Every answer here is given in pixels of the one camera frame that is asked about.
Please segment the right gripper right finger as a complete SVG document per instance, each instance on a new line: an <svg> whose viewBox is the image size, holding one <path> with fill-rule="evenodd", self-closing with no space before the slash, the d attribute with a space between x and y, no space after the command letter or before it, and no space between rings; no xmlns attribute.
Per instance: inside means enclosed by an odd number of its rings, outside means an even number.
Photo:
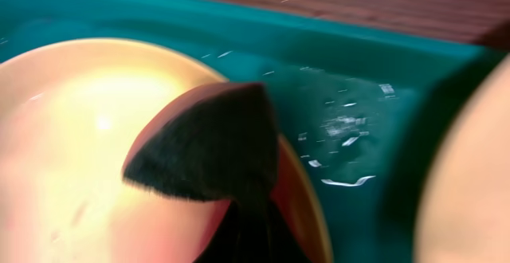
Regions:
<svg viewBox="0 0 510 263"><path fill-rule="evenodd" d="M311 263L299 246L281 211L271 201L267 208L266 238L263 242L262 263Z"/></svg>

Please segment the red green scrub sponge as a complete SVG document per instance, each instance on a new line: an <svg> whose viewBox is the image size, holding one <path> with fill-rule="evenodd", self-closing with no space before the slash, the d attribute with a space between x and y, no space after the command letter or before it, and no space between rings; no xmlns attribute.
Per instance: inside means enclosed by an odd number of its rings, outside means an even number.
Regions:
<svg viewBox="0 0 510 263"><path fill-rule="evenodd" d="M262 83L220 82L184 92L139 133L122 176L193 201L229 199L263 214L278 175L278 128Z"/></svg>

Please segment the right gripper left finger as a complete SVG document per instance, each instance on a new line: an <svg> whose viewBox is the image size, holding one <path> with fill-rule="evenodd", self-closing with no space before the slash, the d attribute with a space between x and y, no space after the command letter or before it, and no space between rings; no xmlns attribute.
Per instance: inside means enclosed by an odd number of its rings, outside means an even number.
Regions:
<svg viewBox="0 0 510 263"><path fill-rule="evenodd" d="M231 203L210 242L194 263L250 262L252 226L238 204Z"/></svg>

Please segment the yellow-green plate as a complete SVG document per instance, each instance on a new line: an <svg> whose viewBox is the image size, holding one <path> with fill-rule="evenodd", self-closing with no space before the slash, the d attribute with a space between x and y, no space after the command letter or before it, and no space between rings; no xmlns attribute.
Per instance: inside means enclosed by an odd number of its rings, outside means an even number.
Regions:
<svg viewBox="0 0 510 263"><path fill-rule="evenodd" d="M136 137L165 106L220 82L231 81L181 53L113 38L63 41L3 62L2 261L194 262L236 202L165 195L125 180L122 169ZM318 198L277 128L269 202L311 262L330 262ZM258 262L267 209L240 210L253 225L250 262Z"/></svg>

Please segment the light blue plate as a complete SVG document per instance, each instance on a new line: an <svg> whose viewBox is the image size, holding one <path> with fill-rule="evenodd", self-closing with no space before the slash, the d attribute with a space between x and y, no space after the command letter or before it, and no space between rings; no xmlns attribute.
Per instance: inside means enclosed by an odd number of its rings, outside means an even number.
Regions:
<svg viewBox="0 0 510 263"><path fill-rule="evenodd" d="M433 161L414 261L509 263L509 59L463 107Z"/></svg>

